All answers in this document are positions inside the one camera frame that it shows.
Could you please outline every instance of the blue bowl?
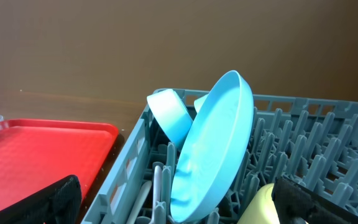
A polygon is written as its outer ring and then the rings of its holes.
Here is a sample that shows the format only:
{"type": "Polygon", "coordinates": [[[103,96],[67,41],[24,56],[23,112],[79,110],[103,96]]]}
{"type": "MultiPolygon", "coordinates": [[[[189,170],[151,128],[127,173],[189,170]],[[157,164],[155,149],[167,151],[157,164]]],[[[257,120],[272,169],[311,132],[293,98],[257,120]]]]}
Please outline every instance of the blue bowl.
{"type": "Polygon", "coordinates": [[[222,200],[246,152],[254,117],[249,85],[227,72],[210,91],[183,145],[171,192],[176,222],[207,216],[222,200]]]}
{"type": "Polygon", "coordinates": [[[202,96],[194,101],[194,109],[196,110],[197,113],[200,111],[201,106],[203,105],[203,103],[205,102],[207,97],[208,97],[208,94],[205,96],[202,96]]]}
{"type": "Polygon", "coordinates": [[[169,140],[181,148],[193,120],[178,94],[167,89],[148,96],[147,103],[169,140]]]}

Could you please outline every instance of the red tray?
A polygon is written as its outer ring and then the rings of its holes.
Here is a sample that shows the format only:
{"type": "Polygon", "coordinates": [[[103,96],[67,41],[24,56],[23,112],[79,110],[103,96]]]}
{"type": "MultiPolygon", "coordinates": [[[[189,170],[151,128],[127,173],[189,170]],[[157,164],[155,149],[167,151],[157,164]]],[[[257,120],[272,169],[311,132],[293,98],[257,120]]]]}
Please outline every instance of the red tray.
{"type": "Polygon", "coordinates": [[[118,134],[101,123],[0,122],[0,210],[70,174],[84,199],[118,134]]]}

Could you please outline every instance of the blue plate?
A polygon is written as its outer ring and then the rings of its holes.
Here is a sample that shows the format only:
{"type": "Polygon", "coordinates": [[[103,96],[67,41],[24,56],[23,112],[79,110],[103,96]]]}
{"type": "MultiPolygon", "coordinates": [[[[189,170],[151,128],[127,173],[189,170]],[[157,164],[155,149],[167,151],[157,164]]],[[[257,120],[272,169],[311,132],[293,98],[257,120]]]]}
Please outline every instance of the blue plate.
{"type": "Polygon", "coordinates": [[[207,216],[222,200],[246,152],[254,117],[249,85],[227,72],[205,99],[181,151],[171,192],[176,222],[207,216]]]}

